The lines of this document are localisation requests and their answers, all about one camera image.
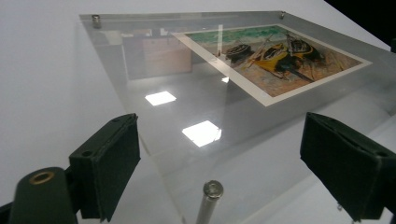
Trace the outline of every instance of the white surface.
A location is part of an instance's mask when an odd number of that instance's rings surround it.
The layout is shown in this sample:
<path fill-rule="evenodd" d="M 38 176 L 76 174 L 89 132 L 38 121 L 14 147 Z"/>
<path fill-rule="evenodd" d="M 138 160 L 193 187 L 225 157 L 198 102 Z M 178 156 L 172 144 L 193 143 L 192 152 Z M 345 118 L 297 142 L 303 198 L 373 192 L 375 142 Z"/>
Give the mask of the white surface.
<path fill-rule="evenodd" d="M 125 113 L 84 34 L 79 14 L 285 10 L 389 49 L 318 0 L 1 0 L 0 5 L 0 204 L 11 202 L 18 181 L 34 170 L 49 166 L 66 168 L 71 152 L 108 120 Z M 161 178 L 144 153 L 142 148 L 143 159 L 112 223 L 178 223 Z M 322 195 L 320 190 L 312 192 Z M 306 199 L 303 202 L 314 203 Z M 282 211 L 289 212 L 289 208 L 285 209 L 280 210 L 281 217 Z M 321 213 L 323 218 L 327 216 L 327 208 L 316 209 L 318 218 Z M 308 216 L 299 218 L 301 221 L 294 222 L 314 221 Z"/>

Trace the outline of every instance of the glass panel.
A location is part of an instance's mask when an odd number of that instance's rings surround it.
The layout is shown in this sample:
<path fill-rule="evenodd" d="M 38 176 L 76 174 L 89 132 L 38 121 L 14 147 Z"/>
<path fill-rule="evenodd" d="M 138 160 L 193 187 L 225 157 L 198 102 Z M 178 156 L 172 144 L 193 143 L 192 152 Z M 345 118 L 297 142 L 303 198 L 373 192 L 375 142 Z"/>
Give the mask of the glass panel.
<path fill-rule="evenodd" d="M 224 187 L 213 223 L 269 217 L 316 183 L 300 160 L 306 112 L 369 134 L 396 111 L 392 53 L 290 14 L 81 20 L 185 223 L 211 179 Z"/>

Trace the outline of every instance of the picture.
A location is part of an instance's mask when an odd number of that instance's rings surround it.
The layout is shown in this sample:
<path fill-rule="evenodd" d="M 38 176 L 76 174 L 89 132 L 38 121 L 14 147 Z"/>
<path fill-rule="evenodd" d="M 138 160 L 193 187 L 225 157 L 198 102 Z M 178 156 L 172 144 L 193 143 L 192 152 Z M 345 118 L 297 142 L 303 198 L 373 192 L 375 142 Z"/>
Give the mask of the picture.
<path fill-rule="evenodd" d="M 370 64 L 280 24 L 173 35 L 264 105 Z"/>

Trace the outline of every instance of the transparent acrylic sheet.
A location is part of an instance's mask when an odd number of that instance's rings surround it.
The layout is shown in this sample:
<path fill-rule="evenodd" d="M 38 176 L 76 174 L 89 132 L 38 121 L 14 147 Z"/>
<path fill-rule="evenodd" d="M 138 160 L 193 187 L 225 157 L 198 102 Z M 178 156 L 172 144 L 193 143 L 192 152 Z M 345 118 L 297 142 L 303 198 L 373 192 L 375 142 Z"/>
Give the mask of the transparent acrylic sheet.
<path fill-rule="evenodd" d="M 311 186 L 315 178 L 299 151 L 306 112 L 369 133 L 396 111 L 392 53 L 279 15 L 101 15 L 100 29 L 92 27 L 91 15 L 81 16 L 126 111 L 138 115 L 142 143 L 186 223 L 195 222 L 202 187 L 210 179 L 224 187 L 213 223 L 249 222 L 257 213 L 271 216 Z M 172 35 L 269 24 L 347 52 L 365 66 L 264 106 Z"/>

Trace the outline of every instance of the photograph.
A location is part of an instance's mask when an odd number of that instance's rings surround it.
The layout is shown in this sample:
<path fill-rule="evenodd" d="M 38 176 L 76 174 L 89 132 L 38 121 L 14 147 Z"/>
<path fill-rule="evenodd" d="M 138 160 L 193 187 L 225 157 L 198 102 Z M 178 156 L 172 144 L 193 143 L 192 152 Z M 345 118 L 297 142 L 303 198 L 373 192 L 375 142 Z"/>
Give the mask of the photograph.
<path fill-rule="evenodd" d="M 174 36 L 264 105 L 370 64 L 280 24 Z"/>

